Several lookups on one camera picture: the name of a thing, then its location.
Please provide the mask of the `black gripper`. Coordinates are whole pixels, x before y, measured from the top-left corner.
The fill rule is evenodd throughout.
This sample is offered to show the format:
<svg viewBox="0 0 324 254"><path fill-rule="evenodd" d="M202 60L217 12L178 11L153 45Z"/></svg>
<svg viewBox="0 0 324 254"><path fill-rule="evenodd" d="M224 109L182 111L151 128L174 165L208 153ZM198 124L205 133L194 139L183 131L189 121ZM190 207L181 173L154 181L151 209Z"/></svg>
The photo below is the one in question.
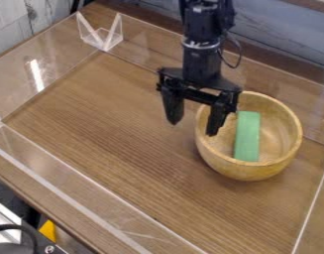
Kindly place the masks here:
<svg viewBox="0 0 324 254"><path fill-rule="evenodd" d="M238 110L242 88L222 75L224 51L185 48L183 66L158 70L157 88L163 98L167 120L177 125L185 116L185 100L212 106L208 135L216 136L228 116Z"/></svg>

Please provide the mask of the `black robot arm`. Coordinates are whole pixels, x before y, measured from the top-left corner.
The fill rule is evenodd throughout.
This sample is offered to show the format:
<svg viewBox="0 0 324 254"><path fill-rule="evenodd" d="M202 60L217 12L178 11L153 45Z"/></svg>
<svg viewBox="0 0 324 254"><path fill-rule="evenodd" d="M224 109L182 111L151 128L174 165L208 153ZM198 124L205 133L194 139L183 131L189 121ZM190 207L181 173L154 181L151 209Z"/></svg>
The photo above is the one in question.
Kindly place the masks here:
<svg viewBox="0 0 324 254"><path fill-rule="evenodd" d="M234 0L179 0L185 25L183 67L162 67L158 71L161 91L167 119L177 125L185 116L185 100L212 107L208 135L216 136L228 117L238 111L244 89L222 75L226 61L225 42L236 25Z"/></svg>

